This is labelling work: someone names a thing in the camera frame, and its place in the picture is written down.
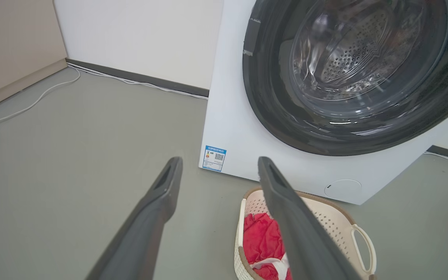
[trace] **laundry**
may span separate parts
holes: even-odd
[[[254,271],[265,280],[292,280],[278,222],[267,213],[244,220],[243,250]]]

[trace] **beige laundry basket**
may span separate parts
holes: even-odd
[[[316,215],[318,221],[326,229],[361,278],[363,280],[376,280],[375,247],[373,247],[373,243],[366,232],[356,225],[348,213],[329,200],[302,192],[297,192],[297,194],[304,200],[312,213]],[[234,243],[234,271],[240,280],[262,279],[250,267],[243,250],[244,218],[248,214],[257,213],[267,213],[270,216],[261,188],[248,191],[241,201],[240,219],[238,221],[238,230],[236,231],[236,241]],[[362,262],[361,253],[359,252],[359,247],[354,237],[355,231],[358,231],[363,236],[369,248],[369,269],[366,269]]]

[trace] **washing machine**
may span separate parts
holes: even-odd
[[[448,0],[224,0],[199,167],[362,204],[447,131]]]

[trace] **gray floor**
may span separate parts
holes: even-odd
[[[61,71],[0,117],[72,80]],[[234,279],[242,195],[256,182],[197,167],[206,101],[91,76],[0,124],[0,279],[84,278],[171,156],[184,173],[155,279]],[[422,156],[362,206],[380,280],[448,278],[448,161]]]

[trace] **washing machine door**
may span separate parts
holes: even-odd
[[[258,0],[247,96],[292,147],[353,156],[448,117],[448,0]]]

